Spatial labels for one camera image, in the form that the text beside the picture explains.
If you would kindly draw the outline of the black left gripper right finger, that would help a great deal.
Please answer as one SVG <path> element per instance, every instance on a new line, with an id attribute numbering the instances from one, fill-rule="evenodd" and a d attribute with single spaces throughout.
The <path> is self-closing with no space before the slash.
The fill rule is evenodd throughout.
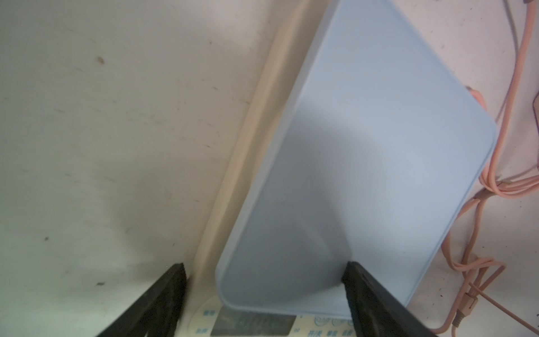
<path id="1" fill-rule="evenodd" d="M 348 262 L 342 277 L 353 326 L 365 337 L 435 337 L 358 262 Z"/>

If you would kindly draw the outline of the blue kitchen scale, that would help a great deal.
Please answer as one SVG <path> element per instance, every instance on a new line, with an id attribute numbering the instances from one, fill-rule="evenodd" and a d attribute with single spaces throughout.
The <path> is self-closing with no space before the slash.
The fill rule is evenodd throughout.
<path id="1" fill-rule="evenodd" d="M 353 336 L 358 262 L 411 300 L 497 139 L 391 1 L 304 1 L 275 41 L 179 336 Z"/>

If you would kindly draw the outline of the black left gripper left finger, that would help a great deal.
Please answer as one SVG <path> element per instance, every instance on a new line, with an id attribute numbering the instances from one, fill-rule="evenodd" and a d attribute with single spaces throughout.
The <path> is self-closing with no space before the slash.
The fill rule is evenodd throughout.
<path id="1" fill-rule="evenodd" d="M 174 336 L 186 290 L 185 266 L 176 263 L 98 336 Z"/>

